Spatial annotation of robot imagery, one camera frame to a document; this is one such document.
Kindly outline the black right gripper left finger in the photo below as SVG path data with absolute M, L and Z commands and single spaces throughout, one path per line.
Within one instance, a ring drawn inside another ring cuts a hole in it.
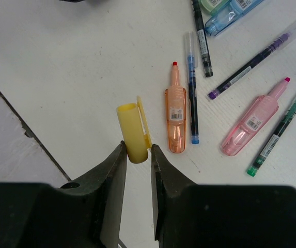
M 55 247 L 117 247 L 127 172 L 124 142 L 100 164 L 56 188 L 61 223 Z

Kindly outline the yellow highlighter cap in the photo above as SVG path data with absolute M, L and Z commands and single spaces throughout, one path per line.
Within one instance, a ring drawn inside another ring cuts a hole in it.
M 129 160 L 133 164 L 140 164 L 148 159 L 152 141 L 141 97 L 137 96 L 136 100 L 136 103 L 117 107 L 116 113 Z

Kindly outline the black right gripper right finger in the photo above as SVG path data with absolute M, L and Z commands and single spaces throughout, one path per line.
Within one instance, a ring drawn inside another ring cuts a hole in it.
M 163 247 L 164 223 L 169 212 L 167 202 L 181 195 L 184 188 L 195 183 L 174 167 L 160 146 L 151 147 L 151 189 L 154 239 Z

